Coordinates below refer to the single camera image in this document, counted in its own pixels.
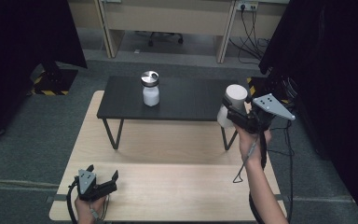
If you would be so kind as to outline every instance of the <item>jar lid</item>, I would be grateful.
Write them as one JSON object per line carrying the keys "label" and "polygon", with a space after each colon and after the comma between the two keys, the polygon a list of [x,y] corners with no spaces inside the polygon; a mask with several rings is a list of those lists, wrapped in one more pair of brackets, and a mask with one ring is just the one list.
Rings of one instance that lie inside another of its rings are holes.
{"label": "jar lid", "polygon": [[158,74],[157,72],[148,71],[142,73],[142,85],[145,87],[155,87],[158,85]]}

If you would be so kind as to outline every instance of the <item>black stand base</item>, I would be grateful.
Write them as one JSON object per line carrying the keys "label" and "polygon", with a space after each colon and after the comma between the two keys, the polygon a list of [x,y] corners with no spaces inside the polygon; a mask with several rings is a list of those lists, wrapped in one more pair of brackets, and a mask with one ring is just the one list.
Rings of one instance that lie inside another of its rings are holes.
{"label": "black stand base", "polygon": [[66,95],[74,82],[77,70],[60,69],[60,75],[43,72],[34,84],[35,94]]}

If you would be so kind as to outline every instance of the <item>forearm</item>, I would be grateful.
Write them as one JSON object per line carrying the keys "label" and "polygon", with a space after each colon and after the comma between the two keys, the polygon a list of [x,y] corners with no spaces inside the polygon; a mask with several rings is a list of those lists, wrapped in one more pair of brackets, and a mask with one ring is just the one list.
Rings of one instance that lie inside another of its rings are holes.
{"label": "forearm", "polygon": [[255,207],[263,221],[265,223],[287,223],[283,211],[272,193],[260,161],[248,160],[245,168]]}

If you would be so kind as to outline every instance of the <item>table leg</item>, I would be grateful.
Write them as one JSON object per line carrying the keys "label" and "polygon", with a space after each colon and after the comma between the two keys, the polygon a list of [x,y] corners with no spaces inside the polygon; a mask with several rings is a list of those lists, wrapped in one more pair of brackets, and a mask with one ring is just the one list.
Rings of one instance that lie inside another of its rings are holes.
{"label": "table leg", "polygon": [[113,139],[113,136],[112,136],[112,132],[110,132],[110,128],[109,128],[109,124],[107,123],[107,120],[103,119],[103,124],[105,126],[107,135],[108,135],[110,143],[112,144],[112,147],[114,149],[118,149],[118,144],[120,143],[120,137],[121,137],[121,130],[123,129],[123,123],[124,123],[124,119],[121,119],[120,125],[118,127],[116,142],[115,142],[115,139]]}
{"label": "table leg", "polygon": [[235,133],[232,135],[231,140],[229,141],[229,143],[227,144],[227,139],[226,139],[226,132],[225,129],[220,127],[222,130],[222,135],[223,135],[223,142],[225,144],[225,150],[229,150],[231,148],[232,143],[235,140],[235,137],[237,136],[238,132],[235,131]]}

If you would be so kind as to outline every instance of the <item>black tabletop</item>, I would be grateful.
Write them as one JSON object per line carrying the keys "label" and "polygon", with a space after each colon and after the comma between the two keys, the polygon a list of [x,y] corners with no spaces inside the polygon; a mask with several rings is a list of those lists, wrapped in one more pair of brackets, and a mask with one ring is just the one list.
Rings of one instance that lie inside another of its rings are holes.
{"label": "black tabletop", "polygon": [[226,88],[237,80],[159,78],[159,104],[144,104],[140,77],[110,77],[98,119],[216,121]]}

